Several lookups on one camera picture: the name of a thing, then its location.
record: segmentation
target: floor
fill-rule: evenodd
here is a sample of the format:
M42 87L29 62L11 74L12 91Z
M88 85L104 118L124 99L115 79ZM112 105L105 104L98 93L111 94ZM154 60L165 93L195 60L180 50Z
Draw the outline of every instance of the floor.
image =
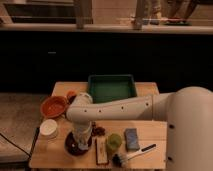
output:
M42 120L40 104L47 96L0 93L0 165L5 162L28 160L29 156L26 153L31 152L36 130ZM9 143L3 136L25 152Z

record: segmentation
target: red object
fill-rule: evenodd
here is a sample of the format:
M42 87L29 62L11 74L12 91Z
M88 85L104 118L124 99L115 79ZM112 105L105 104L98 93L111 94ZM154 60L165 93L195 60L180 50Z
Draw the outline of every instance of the red object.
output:
M41 104L40 111L45 118L54 118L67 110L67 99L63 96L51 96Z
M181 21L182 21L181 18L176 18L176 17L168 19L168 22L170 23L180 23Z
M74 101L76 96L77 96L77 94L75 91L68 91L68 93L67 93L68 102L71 104Z

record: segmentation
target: orange bowl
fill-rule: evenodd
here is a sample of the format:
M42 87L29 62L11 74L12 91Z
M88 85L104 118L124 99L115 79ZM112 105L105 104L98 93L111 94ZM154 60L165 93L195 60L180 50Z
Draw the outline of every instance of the orange bowl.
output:
M63 96L51 96L43 101L40 107L45 118L54 118L64 114L67 110L67 99Z

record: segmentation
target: wooden table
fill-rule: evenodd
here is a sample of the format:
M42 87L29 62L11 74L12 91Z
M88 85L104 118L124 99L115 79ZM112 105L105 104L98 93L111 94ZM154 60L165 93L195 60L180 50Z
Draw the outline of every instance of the wooden table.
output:
M155 83L136 83L138 96L158 94ZM85 82L57 82L52 95L66 96L69 90L86 91ZM110 169L115 166L96 165L95 137L90 150L82 156L73 156L64 148L65 138L72 130L72 124L63 116L56 119L59 134L56 138L45 140L39 135L29 163L31 168L63 168L63 169ZM137 128L139 143L142 147L155 143L157 148L149 153L131 159L127 168L131 169L165 169L166 122L157 121L97 121L106 129L106 137L111 133L122 136L123 143L119 152L126 153L123 132L125 128Z

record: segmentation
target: black cable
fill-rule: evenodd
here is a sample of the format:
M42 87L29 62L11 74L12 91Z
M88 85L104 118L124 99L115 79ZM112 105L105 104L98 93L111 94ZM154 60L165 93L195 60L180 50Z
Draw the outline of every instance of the black cable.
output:
M7 142L9 142L10 144L12 144L13 146L15 146L16 148L18 148L19 150L21 150L22 152L24 152L25 154L27 154L30 157L30 154L28 152L26 152L24 149L22 149L21 147L19 147L18 145L16 145L15 143L13 143L12 141L10 141L7 137L5 137L2 133L0 133L0 136L3 137Z

